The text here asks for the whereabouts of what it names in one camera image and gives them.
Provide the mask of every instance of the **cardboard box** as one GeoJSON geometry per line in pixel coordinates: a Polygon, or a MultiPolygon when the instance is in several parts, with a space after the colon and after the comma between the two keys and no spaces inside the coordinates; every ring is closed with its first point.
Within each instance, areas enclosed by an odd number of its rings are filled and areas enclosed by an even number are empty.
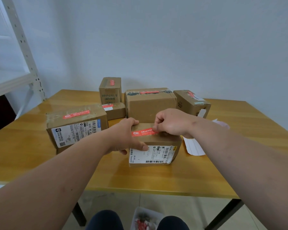
{"type": "Polygon", "coordinates": [[[125,104],[123,104],[122,102],[104,104],[104,105],[102,105],[102,107],[104,108],[104,110],[107,113],[107,119],[108,120],[126,117],[125,104]]]}
{"type": "Polygon", "coordinates": [[[120,77],[104,77],[99,86],[101,104],[122,102],[120,77]]]}
{"type": "Polygon", "coordinates": [[[176,108],[176,97],[168,88],[128,89],[125,104],[128,118],[154,123],[159,111],[176,108]]]}
{"type": "Polygon", "coordinates": [[[181,146],[179,135],[155,132],[153,123],[139,123],[132,126],[133,137],[143,141],[149,147],[146,152],[129,150],[129,166],[169,165],[176,158],[181,146]]]}
{"type": "Polygon", "coordinates": [[[47,132],[57,153],[107,128],[107,113],[99,103],[47,113],[47,132]]]}
{"type": "Polygon", "coordinates": [[[187,114],[206,118],[210,110],[211,104],[200,98],[190,90],[174,90],[177,98],[176,109],[187,114]]]}

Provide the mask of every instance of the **white wall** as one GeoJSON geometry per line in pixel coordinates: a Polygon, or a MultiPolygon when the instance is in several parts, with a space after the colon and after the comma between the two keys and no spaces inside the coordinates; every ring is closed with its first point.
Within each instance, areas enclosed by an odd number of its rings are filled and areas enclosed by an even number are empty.
{"type": "Polygon", "coordinates": [[[118,76],[246,100],[288,130],[288,0],[13,1],[48,96],[118,76]]]}

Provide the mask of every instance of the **table surface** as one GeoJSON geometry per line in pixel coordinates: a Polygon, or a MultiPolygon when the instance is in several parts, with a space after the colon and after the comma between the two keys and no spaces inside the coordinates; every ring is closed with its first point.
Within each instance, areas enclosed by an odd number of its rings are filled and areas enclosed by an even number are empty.
{"type": "MultiPolygon", "coordinates": [[[[207,99],[207,119],[288,154],[288,131],[245,101],[207,99]]],[[[100,102],[98,92],[61,90],[0,130],[0,183],[7,183],[53,158],[45,113],[100,102]]],[[[121,119],[110,120],[109,127],[121,119]]],[[[86,189],[201,197],[238,198],[208,157],[186,152],[184,141],[169,166],[130,168],[128,156],[112,152],[102,158],[86,189]]]]}

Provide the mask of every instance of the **tiled floor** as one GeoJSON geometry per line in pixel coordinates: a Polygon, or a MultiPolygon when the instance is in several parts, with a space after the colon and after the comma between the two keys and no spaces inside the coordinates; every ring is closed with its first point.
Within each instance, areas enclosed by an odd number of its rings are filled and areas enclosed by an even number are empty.
{"type": "MultiPolygon", "coordinates": [[[[187,197],[172,195],[107,193],[85,191],[79,200],[82,211],[89,221],[100,210],[110,209],[118,213],[124,229],[129,230],[134,210],[138,206],[180,217],[190,230],[203,229],[226,206],[230,199],[187,197]]],[[[63,230],[85,229],[79,227],[71,215],[63,230]]],[[[243,206],[220,230],[266,230],[257,218],[243,206]]]]}

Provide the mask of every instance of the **metal shelf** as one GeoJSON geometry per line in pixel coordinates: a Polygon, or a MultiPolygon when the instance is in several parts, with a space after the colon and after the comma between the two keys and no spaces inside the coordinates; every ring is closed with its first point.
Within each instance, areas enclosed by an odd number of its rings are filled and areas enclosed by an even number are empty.
{"type": "Polygon", "coordinates": [[[31,73],[0,70],[0,96],[33,82],[31,73]]]}

